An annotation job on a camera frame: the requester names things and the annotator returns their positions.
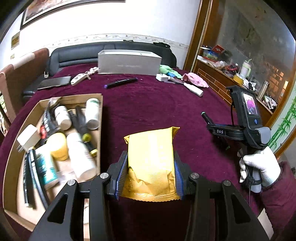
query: gray box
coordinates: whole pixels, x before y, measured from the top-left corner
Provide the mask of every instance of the gray box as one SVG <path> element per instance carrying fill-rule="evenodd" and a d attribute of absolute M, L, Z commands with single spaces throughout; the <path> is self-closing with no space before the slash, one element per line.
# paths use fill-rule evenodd
<path fill-rule="evenodd" d="M 98 53 L 99 74 L 146 74 L 159 71 L 162 58 L 140 50 L 102 50 Z"/>

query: black leather sofa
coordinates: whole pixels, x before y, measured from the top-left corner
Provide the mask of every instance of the black leather sofa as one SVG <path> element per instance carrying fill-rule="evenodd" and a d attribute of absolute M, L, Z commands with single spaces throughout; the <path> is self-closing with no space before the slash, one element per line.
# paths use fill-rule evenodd
<path fill-rule="evenodd" d="M 49 78 L 54 76 L 64 67 L 76 64 L 88 64 L 98 62 L 98 53 L 106 49 L 128 49 L 150 51 L 162 57 L 161 64 L 175 68 L 176 56 L 172 53 L 170 46 L 164 43 L 142 43 L 133 41 L 119 42 L 96 42 L 80 45 L 72 45 L 55 49 L 47 61 Z M 23 101 L 26 103 L 37 91 L 44 75 L 39 76 L 34 82 L 23 90 Z"/>

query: metal screw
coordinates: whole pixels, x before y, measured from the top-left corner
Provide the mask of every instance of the metal screw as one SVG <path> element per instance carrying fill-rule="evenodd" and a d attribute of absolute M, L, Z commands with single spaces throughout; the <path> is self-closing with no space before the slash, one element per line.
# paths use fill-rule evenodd
<path fill-rule="evenodd" d="M 75 184 L 75 180 L 71 179 L 67 183 L 68 183 L 69 186 L 73 186 Z"/>
<path fill-rule="evenodd" d="M 105 179 L 105 178 L 107 178 L 108 176 L 109 176 L 108 173 L 103 172 L 103 173 L 101 173 L 100 178 Z"/>
<path fill-rule="evenodd" d="M 199 178 L 199 174 L 196 173 L 196 172 L 191 173 L 190 176 L 191 176 L 192 178 L 194 178 L 194 179 Z"/>
<path fill-rule="evenodd" d="M 225 181 L 223 182 L 223 184 L 224 184 L 226 187 L 231 186 L 231 182 L 228 181 L 228 180 L 225 180 Z"/>

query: white glove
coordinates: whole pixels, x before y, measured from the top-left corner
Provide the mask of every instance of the white glove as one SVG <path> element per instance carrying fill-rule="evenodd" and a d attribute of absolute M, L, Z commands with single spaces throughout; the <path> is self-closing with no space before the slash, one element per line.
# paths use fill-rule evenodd
<path fill-rule="evenodd" d="M 281 173 L 281 168 L 279 167 L 277 159 L 269 147 L 266 147 L 264 150 L 255 151 L 255 154 L 245 155 L 243 160 L 240 159 L 240 183 L 242 183 L 247 177 L 245 164 L 255 167 L 261 172 L 263 187 L 273 184 Z"/>

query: white can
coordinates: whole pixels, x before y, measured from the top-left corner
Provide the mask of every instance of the white can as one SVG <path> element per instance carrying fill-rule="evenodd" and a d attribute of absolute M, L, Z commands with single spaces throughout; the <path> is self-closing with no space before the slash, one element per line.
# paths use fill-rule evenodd
<path fill-rule="evenodd" d="M 62 130 L 67 130 L 71 127 L 72 122 L 65 106 L 61 105 L 54 110 L 54 116 L 56 118 L 57 124 Z"/>
<path fill-rule="evenodd" d="M 89 150 L 82 142 L 80 134 L 70 133 L 67 136 L 67 145 L 69 148 L 69 157 L 71 167 L 80 181 L 86 181 L 96 175 L 96 165 L 89 154 Z"/>
<path fill-rule="evenodd" d="M 88 129 L 95 130 L 99 127 L 99 111 L 100 101 L 96 98 L 90 98 L 86 102 L 85 108 L 85 121 Z"/>

